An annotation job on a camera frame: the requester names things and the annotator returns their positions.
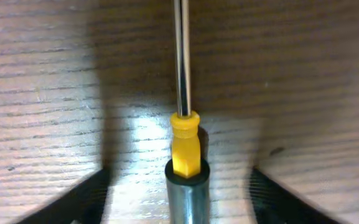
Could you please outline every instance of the wooden surface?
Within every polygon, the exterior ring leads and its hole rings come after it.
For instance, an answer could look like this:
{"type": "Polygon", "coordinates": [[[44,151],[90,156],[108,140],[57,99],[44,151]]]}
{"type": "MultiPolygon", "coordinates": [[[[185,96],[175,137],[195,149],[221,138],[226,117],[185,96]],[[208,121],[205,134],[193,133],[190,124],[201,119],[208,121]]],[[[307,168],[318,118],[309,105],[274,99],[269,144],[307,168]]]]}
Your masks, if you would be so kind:
{"type": "MultiPolygon", "coordinates": [[[[211,223],[252,223],[256,158],[359,223],[359,1],[190,0],[190,22],[211,223]]],[[[168,223],[174,66],[171,1],[0,0],[0,223],[96,171],[101,152],[115,176],[105,223],[168,223]]]]}

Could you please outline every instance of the screwdriver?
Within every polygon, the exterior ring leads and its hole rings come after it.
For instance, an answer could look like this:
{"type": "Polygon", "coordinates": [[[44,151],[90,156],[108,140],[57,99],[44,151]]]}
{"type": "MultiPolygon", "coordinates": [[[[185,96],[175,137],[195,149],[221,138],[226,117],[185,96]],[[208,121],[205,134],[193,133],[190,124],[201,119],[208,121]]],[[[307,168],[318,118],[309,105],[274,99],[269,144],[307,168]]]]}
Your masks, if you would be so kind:
{"type": "Polygon", "coordinates": [[[208,162],[197,136],[200,117],[190,100],[189,0],[174,0],[178,110],[170,117],[172,159],[165,175],[171,223],[209,223],[208,162]]]}

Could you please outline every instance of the wood grain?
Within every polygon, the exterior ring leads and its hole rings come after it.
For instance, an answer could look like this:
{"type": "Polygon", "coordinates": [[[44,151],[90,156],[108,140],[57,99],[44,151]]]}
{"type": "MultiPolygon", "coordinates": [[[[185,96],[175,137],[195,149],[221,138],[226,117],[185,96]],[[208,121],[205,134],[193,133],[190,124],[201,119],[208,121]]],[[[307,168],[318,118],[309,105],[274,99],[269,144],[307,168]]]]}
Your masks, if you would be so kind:
{"type": "MultiPolygon", "coordinates": [[[[253,222],[255,161],[359,223],[359,1],[190,1],[190,23],[211,223],[253,222]]],[[[0,223],[101,161],[105,223],[168,223],[174,66],[170,1],[0,0],[0,223]]]]}

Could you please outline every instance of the yellow plastic part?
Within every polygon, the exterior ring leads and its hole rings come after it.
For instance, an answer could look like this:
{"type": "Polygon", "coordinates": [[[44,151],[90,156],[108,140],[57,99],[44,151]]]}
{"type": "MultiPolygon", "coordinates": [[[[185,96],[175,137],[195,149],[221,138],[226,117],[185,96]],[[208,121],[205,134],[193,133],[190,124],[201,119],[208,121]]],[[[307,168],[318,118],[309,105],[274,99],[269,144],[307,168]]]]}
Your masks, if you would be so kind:
{"type": "Polygon", "coordinates": [[[200,140],[197,136],[199,115],[192,111],[189,118],[180,118],[177,113],[171,116],[172,131],[172,163],[174,173],[185,178],[200,173],[201,152],[200,140]]]}

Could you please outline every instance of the screwdriver shaft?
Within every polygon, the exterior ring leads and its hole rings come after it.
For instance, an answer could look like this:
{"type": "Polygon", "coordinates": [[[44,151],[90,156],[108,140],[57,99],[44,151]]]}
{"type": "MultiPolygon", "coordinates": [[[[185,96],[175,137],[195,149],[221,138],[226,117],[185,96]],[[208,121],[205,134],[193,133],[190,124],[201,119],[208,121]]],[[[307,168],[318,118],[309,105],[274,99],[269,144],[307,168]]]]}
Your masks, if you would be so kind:
{"type": "Polygon", "coordinates": [[[174,0],[176,75],[178,116],[189,117],[190,104],[190,49],[189,49],[189,0],[174,0]]]}

